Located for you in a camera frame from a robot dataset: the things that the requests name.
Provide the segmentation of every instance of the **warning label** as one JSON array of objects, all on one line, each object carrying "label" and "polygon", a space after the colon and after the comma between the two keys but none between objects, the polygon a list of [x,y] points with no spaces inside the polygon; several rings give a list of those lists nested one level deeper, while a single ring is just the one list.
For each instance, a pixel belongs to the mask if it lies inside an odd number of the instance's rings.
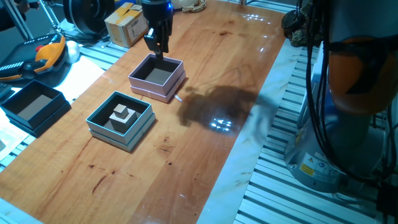
[{"label": "warning label", "polygon": [[339,177],[339,172],[327,162],[323,162],[308,153],[305,153],[300,170],[311,177],[328,183],[335,183]]}]

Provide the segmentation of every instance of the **wood grain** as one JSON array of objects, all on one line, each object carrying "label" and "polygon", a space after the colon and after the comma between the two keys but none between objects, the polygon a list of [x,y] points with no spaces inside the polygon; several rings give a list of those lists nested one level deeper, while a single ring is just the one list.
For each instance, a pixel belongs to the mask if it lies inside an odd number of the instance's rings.
[{"label": "wood grain", "polygon": [[[140,40],[0,173],[0,197],[44,223],[195,223],[285,39],[282,16],[218,1],[177,12],[166,56],[184,62],[183,103],[131,93],[127,76],[149,53]],[[132,153],[85,122],[115,90],[156,113]],[[215,118],[231,130],[211,130]]]}]

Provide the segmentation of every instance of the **gray block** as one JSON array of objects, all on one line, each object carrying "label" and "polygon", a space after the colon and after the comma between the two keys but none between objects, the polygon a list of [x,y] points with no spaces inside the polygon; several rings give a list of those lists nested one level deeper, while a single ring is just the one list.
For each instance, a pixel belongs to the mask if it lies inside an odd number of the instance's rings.
[{"label": "gray block", "polygon": [[125,118],[119,118],[116,112],[113,112],[109,117],[109,120],[111,121],[112,127],[115,131],[125,133],[130,129],[134,122],[136,122],[137,118],[137,113],[134,110],[127,108],[127,116]]},{"label": "gray block", "polygon": [[129,112],[127,110],[127,106],[124,106],[124,105],[121,105],[121,104],[117,105],[113,109],[113,112],[115,113],[115,115],[118,118],[122,118],[122,119],[126,118],[126,116],[129,114]]}]

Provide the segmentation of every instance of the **metal slat floor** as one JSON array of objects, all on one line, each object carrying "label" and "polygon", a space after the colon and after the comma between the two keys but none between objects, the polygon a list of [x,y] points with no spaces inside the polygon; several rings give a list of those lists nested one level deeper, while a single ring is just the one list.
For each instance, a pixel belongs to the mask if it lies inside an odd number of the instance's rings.
[{"label": "metal slat floor", "polygon": [[[279,109],[262,147],[235,223],[378,223],[377,190],[365,187],[357,195],[312,190],[287,170],[284,150],[294,140],[305,95],[306,48],[302,49]],[[383,126],[384,114],[376,124]]]}]

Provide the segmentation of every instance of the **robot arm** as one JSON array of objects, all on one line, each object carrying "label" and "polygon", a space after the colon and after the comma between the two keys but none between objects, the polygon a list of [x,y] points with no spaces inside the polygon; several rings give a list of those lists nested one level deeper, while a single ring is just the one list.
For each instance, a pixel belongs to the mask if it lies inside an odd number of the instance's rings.
[{"label": "robot arm", "polygon": [[173,6],[170,0],[142,0],[142,12],[148,21],[149,32],[144,40],[163,60],[163,52],[169,52],[169,36],[172,35]]}]

